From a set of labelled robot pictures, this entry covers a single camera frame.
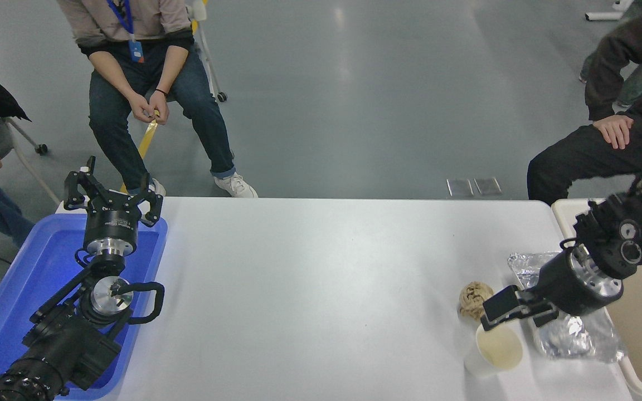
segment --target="lanyard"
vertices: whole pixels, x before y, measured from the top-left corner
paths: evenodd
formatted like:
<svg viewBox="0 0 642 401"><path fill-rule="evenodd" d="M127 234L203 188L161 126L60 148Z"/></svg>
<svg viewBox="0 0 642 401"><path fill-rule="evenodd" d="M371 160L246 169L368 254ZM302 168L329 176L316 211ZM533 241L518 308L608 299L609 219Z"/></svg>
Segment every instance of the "lanyard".
<svg viewBox="0 0 642 401"><path fill-rule="evenodd" d="M115 13L115 16L118 18L118 21L120 21L120 25L123 26L123 28L128 31L128 33L132 36L133 35L133 13L130 12L130 0L123 0L123 4L120 5L115 5L113 0L107 0L108 5L111 10ZM125 13L124 15L120 14L120 11L122 11L122 7L125 5Z"/></svg>

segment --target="blue tray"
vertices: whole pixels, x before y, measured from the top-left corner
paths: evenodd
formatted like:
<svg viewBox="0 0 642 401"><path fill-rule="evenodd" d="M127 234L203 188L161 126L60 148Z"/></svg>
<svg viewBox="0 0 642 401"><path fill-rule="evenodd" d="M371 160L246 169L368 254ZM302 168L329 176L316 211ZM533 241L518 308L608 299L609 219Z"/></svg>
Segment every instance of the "blue tray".
<svg viewBox="0 0 642 401"><path fill-rule="evenodd" d="M78 272L81 266L74 252L81 248L86 228L84 214L56 214L39 221L28 235L0 284L0 374L28 349L21 344L33 327L28 318ZM167 223L160 219L152 228L140 225L138 248L125 257L128 282L155 279L165 246ZM135 316L145 315L148 292L135 294L130 307ZM69 383L66 399L98 399L108 394L127 368L138 325L126 325L115 341L122 345L120 355L87 391Z"/></svg>

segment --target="id badge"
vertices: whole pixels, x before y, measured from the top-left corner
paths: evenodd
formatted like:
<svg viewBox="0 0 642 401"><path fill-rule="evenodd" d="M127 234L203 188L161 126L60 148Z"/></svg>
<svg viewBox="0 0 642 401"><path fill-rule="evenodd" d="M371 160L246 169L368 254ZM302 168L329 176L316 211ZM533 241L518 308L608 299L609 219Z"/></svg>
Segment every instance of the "id badge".
<svg viewBox="0 0 642 401"><path fill-rule="evenodd" d="M130 48L130 58L133 60L133 63L145 63L143 45L140 44L139 41L128 41L128 48Z"/></svg>

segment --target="metal plate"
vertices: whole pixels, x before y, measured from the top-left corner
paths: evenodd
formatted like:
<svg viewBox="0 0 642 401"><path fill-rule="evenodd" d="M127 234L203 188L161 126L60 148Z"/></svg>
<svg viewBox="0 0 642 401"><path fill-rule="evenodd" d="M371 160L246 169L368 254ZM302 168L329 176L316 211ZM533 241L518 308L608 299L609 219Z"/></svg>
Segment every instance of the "metal plate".
<svg viewBox="0 0 642 401"><path fill-rule="evenodd" d="M458 178L453 180L448 179L447 181L451 197L467 198L469 196L474 196L474 191L472 190L472 185L469 180Z"/></svg>
<svg viewBox="0 0 642 401"><path fill-rule="evenodd" d="M502 189L499 187L497 179L491 178L475 178L474 185L477 185L477 190L482 196L487 195L502 195Z"/></svg>

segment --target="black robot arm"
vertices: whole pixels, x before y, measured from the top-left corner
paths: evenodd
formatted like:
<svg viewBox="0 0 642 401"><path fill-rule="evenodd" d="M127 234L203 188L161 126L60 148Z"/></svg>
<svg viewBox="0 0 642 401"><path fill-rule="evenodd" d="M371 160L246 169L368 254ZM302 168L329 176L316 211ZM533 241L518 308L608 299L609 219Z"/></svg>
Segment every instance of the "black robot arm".
<svg viewBox="0 0 642 401"><path fill-rule="evenodd" d="M561 243L535 286L510 285L484 302L484 330L527 317L541 326L560 311L586 315L621 297L622 280L642 266L642 175L626 193L588 207L576 216L576 238Z"/></svg>
<svg viewBox="0 0 642 401"><path fill-rule="evenodd" d="M148 189L148 177L135 196L107 190L93 176L95 158L66 178L64 208L86 208L82 249L91 261L31 315L33 328L23 338L28 350L0 375L0 401L49 401L69 392L72 382L87 390L118 353L115 337L126 324L150 322L160 314L165 289L157 282L128 283L120 273L133 253L138 221L153 226L163 197ZM138 209L143 201L150 211ZM133 317L134 292L155 292L150 315Z"/></svg>

